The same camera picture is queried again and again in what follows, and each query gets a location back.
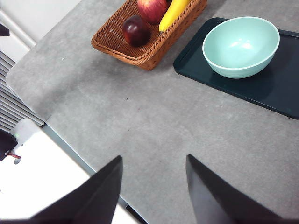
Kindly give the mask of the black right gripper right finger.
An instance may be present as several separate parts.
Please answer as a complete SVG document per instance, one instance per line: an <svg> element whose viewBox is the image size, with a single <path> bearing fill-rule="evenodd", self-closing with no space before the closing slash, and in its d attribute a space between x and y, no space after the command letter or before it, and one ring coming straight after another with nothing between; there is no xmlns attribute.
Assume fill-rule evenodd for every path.
<svg viewBox="0 0 299 224"><path fill-rule="evenodd" d="M186 157L189 197L199 224L297 224L240 192L193 155Z"/></svg>

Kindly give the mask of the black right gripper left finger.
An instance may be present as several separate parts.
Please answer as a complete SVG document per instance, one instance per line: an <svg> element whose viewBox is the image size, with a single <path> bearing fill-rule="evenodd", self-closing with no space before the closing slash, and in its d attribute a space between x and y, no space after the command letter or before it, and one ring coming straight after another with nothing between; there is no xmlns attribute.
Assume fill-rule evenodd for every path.
<svg viewBox="0 0 299 224"><path fill-rule="evenodd" d="M2 224L110 224L119 200L123 159L116 156L81 186L28 219Z"/></svg>

